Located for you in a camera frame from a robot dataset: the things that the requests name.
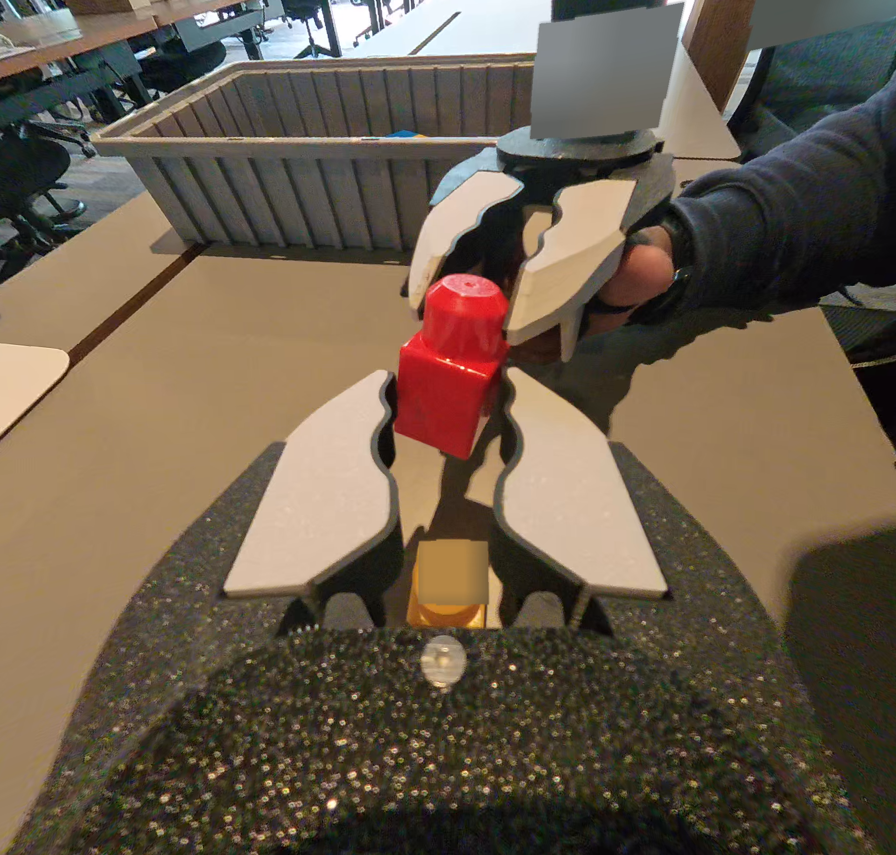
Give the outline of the person's right forearm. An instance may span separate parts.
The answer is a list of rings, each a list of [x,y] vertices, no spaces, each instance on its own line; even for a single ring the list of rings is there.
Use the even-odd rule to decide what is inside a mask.
[[[809,306],[895,282],[895,83],[671,204],[691,267],[677,312]]]

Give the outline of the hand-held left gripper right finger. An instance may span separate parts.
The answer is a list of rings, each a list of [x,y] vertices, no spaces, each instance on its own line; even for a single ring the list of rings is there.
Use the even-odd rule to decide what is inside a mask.
[[[520,368],[503,378],[494,572],[504,599],[549,592],[567,625],[597,598],[660,601],[668,584],[599,427]]]

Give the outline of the white rounded board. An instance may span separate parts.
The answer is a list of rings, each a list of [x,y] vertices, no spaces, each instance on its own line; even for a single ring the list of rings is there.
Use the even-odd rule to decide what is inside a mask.
[[[1,344],[1,434],[5,435],[67,372],[70,357],[54,348]]]

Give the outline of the person's right hand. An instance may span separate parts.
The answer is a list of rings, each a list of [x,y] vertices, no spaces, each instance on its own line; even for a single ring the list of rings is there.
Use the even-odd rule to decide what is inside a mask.
[[[615,273],[599,289],[599,301],[631,311],[665,293],[675,273],[669,233],[662,226],[645,228],[624,243]]]

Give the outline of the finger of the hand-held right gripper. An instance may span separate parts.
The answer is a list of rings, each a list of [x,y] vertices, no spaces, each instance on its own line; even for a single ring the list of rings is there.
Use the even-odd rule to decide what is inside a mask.
[[[517,347],[557,327],[561,359],[571,360],[585,307],[615,273],[636,181],[599,179],[562,189],[556,219],[516,276],[505,338]]]
[[[462,238],[478,231],[489,211],[513,207],[522,193],[519,178],[479,170],[430,208],[409,266],[408,304],[414,314],[422,314],[427,291],[449,258],[462,252]]]

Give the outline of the black office chair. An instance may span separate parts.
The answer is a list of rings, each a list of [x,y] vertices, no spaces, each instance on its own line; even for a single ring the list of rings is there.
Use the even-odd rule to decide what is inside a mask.
[[[70,225],[51,220],[34,206],[55,189],[71,166],[59,143],[31,138],[7,128],[1,139],[1,219],[15,235],[1,246],[1,281],[19,273],[36,256],[46,256],[78,234]]]

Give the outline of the grey plastic bin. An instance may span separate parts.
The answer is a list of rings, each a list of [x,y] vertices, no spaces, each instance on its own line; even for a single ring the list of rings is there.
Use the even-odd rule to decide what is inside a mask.
[[[408,252],[442,178],[531,122],[533,54],[245,61],[92,137],[185,241]],[[409,130],[427,139],[385,138]]]

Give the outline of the wooden support post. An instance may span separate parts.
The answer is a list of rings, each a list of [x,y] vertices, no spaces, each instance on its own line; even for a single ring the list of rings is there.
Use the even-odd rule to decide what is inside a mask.
[[[756,0],[695,0],[682,42],[711,99],[724,111],[748,54]]]

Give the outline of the wooden office desk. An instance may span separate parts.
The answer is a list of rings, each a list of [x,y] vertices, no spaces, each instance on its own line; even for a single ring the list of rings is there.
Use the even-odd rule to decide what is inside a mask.
[[[20,48],[2,56],[1,77],[19,74],[71,56],[95,51],[109,44],[172,25],[186,46],[199,47],[214,36],[230,36],[282,13],[278,0],[267,0],[266,9],[252,9],[236,19],[198,27],[188,23],[199,14],[247,4],[252,0],[160,0],[130,13],[73,15],[68,9],[2,22],[2,34]]]

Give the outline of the red mega block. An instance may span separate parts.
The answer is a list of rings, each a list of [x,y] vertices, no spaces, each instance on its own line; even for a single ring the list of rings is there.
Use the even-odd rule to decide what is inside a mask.
[[[509,352],[508,310],[501,289],[477,275],[451,274],[429,288],[422,327],[399,353],[396,433],[470,457]]]

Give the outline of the yellow mega block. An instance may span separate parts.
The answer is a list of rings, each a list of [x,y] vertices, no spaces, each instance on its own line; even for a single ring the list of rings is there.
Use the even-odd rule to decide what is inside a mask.
[[[411,576],[407,622],[414,627],[484,629],[487,625],[487,603],[457,605],[421,604],[419,600],[419,566]]]

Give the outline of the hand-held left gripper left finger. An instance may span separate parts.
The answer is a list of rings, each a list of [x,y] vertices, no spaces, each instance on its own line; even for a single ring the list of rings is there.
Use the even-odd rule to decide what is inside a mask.
[[[224,582],[230,600],[291,596],[314,613],[353,593],[375,621],[404,561],[395,459],[395,375],[376,370],[286,438]]]

